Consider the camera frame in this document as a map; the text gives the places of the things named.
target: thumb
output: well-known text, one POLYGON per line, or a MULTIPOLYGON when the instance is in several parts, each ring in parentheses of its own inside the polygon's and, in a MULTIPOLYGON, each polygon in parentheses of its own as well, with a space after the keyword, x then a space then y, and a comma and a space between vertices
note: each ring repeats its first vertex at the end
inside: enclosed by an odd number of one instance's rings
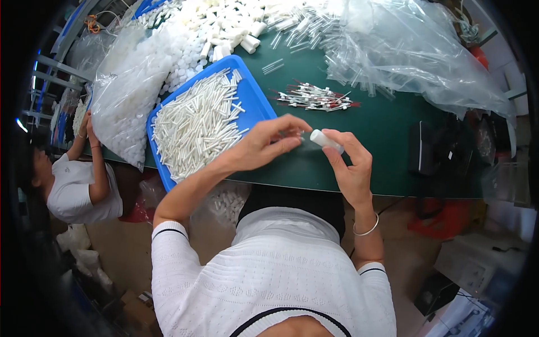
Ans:
POLYGON ((322 151, 324 151, 324 154, 329 160, 329 163, 331 164, 331 167, 333 167, 334 172, 339 172, 342 170, 347 169, 346 163, 344 160, 342 160, 341 155, 338 153, 338 151, 330 146, 324 146, 322 148, 322 151))
POLYGON ((271 157, 271 159, 280 156, 283 153, 290 152, 294 148, 298 147, 301 144, 301 140, 296 137, 286 137, 280 141, 266 146, 262 152, 271 157))

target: white knit sweater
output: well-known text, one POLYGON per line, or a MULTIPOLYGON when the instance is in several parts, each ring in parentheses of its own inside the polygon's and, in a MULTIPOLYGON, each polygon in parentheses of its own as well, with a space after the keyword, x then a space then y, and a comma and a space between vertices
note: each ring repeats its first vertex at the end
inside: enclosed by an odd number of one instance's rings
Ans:
POLYGON ((200 266, 185 228, 152 234, 151 282, 165 336, 257 336, 310 315, 335 336, 396 336, 384 266, 355 270, 324 220, 298 209, 244 217, 233 245, 200 266))

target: ear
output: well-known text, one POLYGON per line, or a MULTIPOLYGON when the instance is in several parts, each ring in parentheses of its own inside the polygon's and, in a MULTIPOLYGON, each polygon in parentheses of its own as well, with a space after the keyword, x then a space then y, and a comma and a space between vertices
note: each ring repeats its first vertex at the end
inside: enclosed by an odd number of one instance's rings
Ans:
POLYGON ((32 179, 32 186, 34 187, 40 187, 41 186, 41 179, 35 177, 34 179, 32 179))

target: pile of white sticks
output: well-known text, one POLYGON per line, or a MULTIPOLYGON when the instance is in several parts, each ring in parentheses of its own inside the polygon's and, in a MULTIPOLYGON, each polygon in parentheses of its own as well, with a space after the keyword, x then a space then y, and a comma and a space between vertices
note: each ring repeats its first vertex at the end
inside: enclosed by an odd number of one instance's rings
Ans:
POLYGON ((152 127, 161 163, 168 167, 170 178, 179 183, 200 170, 223 151, 240 141, 242 134, 234 120, 245 112, 237 96, 242 77, 237 69, 232 78, 224 69, 200 81, 161 106, 152 127))

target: white t-shirt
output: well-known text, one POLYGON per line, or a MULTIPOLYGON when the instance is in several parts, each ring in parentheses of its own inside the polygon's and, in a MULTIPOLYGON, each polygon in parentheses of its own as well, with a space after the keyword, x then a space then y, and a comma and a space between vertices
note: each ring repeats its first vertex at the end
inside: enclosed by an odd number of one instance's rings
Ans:
POLYGON ((334 336, 396 336, 391 289, 380 263, 356 271, 324 220, 270 207, 245 216, 230 248, 200 266, 185 228, 152 233, 155 313, 165 336, 257 336, 309 315, 334 336))
POLYGON ((52 165, 54 185, 47 199, 49 211, 67 223, 94 223, 122 216, 122 198, 118 192, 114 171, 107 168, 109 195, 92 205, 88 186, 95 182, 92 162, 70 161, 64 154, 52 165))

